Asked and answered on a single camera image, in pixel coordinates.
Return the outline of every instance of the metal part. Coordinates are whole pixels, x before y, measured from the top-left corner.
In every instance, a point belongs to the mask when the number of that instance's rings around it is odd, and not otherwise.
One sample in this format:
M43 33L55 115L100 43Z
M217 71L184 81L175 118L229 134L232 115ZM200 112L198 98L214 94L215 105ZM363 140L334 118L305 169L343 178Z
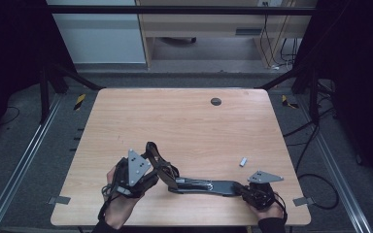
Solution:
M302 98L298 98L298 103L301 109L303 110L304 116L307 118L307 120L309 120L310 117L306 108L307 104ZM356 229L356 232L372 232L371 227L364 213L362 212L361 207L359 206L359 203L357 202L353 192L351 191L350 186L348 185L347 180L345 179L340 168L338 167L331 150L326 144L325 138L320 132L318 132L316 140L318 142L319 147L322 150L322 159L326 169L328 170L328 174L334 181L334 186L337 188L338 193L340 194L340 199L344 204L347 214L350 216L350 220L354 228Z
M24 10L45 10L52 14L170 14L170 15L269 15L316 16L336 14L334 9L314 7L224 7L224 6L26 6Z
M168 187L168 191L178 194L202 193L225 197L241 195L234 189L234 185L236 185L237 182L194 180L188 178L176 178L176 182L178 188Z
M47 201L47 204L55 205L55 204L63 204L68 205L69 201L71 200L70 197L64 197L64 196L57 196L57 197L50 197Z
M252 176L248 177L250 183L272 183L283 181L283 177L279 177L273 174L269 174L262 171L255 172Z
M247 163L247 158L246 158L246 157L243 157L239 165L240 165L241 167L244 167L245 163Z
M311 197L300 197L292 200L295 206L312 205L315 203Z
M51 107L50 107L51 109L50 114L48 115L47 119L42 124L39 125L25 153L20 159L20 162L17 164L16 169L12 173L11 178L9 179L7 185L2 191L0 195L0 222L4 214L8 210L8 207L11 204L12 200L14 199L14 196L17 193L17 189L19 188L24 175L28 171L29 165L31 164L33 158L35 157L35 154L39 146L44 140L44 137L47 134L48 129L51 126L53 118L55 117L59 109L59 104L62 99L63 99L62 94L55 94Z
M177 183L178 188L195 188L195 189L202 189L202 190L209 190L209 191L211 191L214 188L211 181L205 181L205 180L176 178L175 182Z
M129 186L134 186L151 168L151 163L133 149L128 151Z

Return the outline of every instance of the small metal piece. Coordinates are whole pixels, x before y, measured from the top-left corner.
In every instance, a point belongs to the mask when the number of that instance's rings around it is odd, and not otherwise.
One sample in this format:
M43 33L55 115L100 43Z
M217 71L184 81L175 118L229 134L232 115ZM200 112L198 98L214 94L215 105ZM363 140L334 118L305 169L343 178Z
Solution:
M239 164L241 167L244 167L245 163L247 162L247 158L243 157L241 163Z
M283 180L283 177L279 177L259 170L255 172L252 176L248 177L248 181L251 183L272 183L280 182Z
M300 197L292 200L295 206L312 205L315 201L312 197Z
M57 197L50 197L47 201L47 204L55 205L55 204L63 204L68 205L69 201L71 200L70 197L64 197L64 196L57 196Z
M129 180L131 181L129 186L134 186L151 168L145 158L136 153L133 149L128 152L128 173Z

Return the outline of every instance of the table top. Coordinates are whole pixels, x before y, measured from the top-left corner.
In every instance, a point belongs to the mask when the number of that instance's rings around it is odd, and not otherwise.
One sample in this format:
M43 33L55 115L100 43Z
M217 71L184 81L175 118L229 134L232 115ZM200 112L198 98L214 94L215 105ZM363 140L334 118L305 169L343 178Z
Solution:
M221 104L211 103L219 98ZM311 220L282 132L265 90L241 88L107 88L99 91L60 196L54 225L95 225L106 174L129 149L155 142L180 176L248 184L257 170L284 177L271 183L287 204L289 225ZM239 164L247 157L244 167ZM163 181L147 191L125 225L256 225L241 197L175 194Z

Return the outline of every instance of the metal frame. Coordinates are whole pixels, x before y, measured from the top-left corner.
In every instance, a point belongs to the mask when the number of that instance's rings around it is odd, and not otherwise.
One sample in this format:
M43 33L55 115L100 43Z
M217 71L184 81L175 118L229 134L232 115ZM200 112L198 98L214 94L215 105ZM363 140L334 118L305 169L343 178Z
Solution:
M311 7L218 7L218 6L26 6L25 10L52 14L165 14L165 15L269 15L316 16L335 14L335 9Z
M47 134L48 129L50 128L51 123L59 109L59 105L62 99L63 99L63 95L61 94L55 95L55 98L51 104L50 115L48 116L47 120L44 123L39 125L25 153L20 159L19 164L17 165L7 185L2 191L0 195L0 222L2 218L4 217L5 213L7 212L9 206L11 205L11 202L14 199L15 194L17 193L17 189L19 188L23 180L23 177L28 171L29 165L31 164L39 146L44 140L45 135Z
M307 103L305 103L305 101L299 97L297 100L304 113L304 116L310 120L311 118L307 110ZM344 204L345 210L347 211L356 232L373 232L361 207L359 206L359 203L356 200L356 197L353 194L353 191L348 185L348 182L342 174L341 169L338 167L337 162L335 161L334 156L332 155L331 150L325 141L325 138L320 132L317 135L317 142L322 151L322 160L326 169L328 170L328 174L332 178L334 186L340 194L340 199Z

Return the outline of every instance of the metal stand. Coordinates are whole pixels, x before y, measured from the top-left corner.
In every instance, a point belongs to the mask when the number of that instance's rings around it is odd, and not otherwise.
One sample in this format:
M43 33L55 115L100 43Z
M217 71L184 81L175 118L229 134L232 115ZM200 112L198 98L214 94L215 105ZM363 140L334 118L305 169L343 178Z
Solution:
M75 72L72 72L60 65L47 65L42 68L40 73L40 87L41 87L41 124L47 119L50 112L50 97L49 97L49 87L48 82L51 83L53 89L56 93L66 93L68 90L68 84L60 77L69 77L73 80L81 83L92 90L100 90L105 88L105 86L100 86L92 83Z

